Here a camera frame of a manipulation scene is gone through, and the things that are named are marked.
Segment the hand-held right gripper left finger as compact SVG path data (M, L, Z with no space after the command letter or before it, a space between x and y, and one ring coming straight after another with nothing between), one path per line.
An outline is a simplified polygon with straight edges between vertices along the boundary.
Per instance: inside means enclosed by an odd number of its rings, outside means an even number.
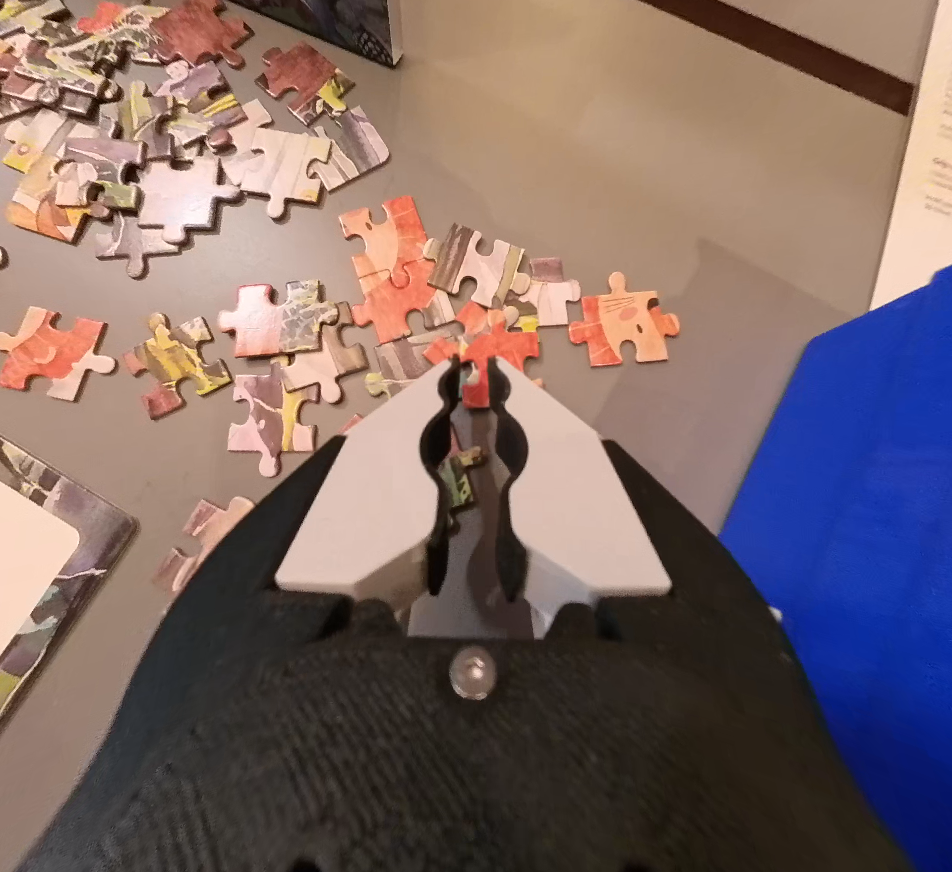
M446 579L460 359L433 366L343 439L276 573L283 590L416 601Z

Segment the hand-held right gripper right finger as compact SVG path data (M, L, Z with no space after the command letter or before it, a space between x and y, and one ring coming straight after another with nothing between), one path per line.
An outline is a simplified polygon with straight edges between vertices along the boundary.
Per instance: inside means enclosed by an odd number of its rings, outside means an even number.
M506 468L495 561L533 609L658 596L671 580L599 434L509 362L487 363Z

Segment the plain red jigsaw piece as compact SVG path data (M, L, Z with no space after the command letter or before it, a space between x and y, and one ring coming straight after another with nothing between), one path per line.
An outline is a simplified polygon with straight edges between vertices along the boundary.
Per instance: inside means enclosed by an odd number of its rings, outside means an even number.
M465 408L483 410L490 406L489 359L506 361L516 370L524 371L526 360L540 355L538 333L533 328L529 331L518 328L520 317L518 307L487 309L469 301L456 314L463 334L440 337L422 352L422 358L433 366L454 356L461 365L470 365L469 376L460 388Z

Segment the jigsaw puzzle frame board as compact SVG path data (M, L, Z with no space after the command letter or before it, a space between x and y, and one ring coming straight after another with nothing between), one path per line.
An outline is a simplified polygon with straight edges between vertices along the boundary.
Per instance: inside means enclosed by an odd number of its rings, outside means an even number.
M126 511L1 437L1 718L135 537Z

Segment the pile of jigsaw puzzle pieces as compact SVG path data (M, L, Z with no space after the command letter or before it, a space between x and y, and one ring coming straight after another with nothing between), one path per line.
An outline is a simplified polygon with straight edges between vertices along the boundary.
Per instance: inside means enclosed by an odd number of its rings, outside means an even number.
M294 90L292 113L308 123L326 114L337 138L321 126L276 129L262 102L238 101L218 62L244 62L232 53L247 29L222 19L222 6L103 1L72 22L60 0L2 0L2 164L23 175L4 207L11 225L72 244L86 220L111 222L97 258L124 260L140 280L150 259L178 254L194 232L210 230L222 204L266 198L276 221L290 203L316 206L387 163L363 109L344 101L353 83L305 43L269 50L260 85L274 96ZM269 360L266 374L236 377L223 361L204 360L213 334L203 317L179 325L149 317L147 341L124 356L130 372L154 380L143 398L149 417L183 405L186 378L199 395L233 386L247 416L231 427L228 450L257 455L261 475L272 478L284 454L316 448L302 406L340 402L339 378L368 366L363 346L342 345L346 327L375 329L380 371L365 386L392 397L428 369L422 352L431 342L463 334L456 314L469 301L518 307L523 331L568 325L581 288L565 279L560 259L530 259L525 272L521 248L496 242L482 254L469 228L429 240L410 196L383 209L381 222L367 208L339 218L345 238L364 245L351 259L361 303L330 300L314 278L287 283L283 299L267 283L236 290L219 331L232 338L235 358Z

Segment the blue plastic bin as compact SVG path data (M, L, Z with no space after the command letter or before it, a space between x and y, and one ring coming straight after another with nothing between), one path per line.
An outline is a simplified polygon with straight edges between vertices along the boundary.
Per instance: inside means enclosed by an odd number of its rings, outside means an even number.
M806 345L720 540L913 866L950 870L950 267Z

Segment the printed paper sheet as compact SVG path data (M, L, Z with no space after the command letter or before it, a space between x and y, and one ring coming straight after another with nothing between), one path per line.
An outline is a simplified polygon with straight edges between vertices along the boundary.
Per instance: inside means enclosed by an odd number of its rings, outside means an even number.
M951 0L938 0L869 309L951 263Z

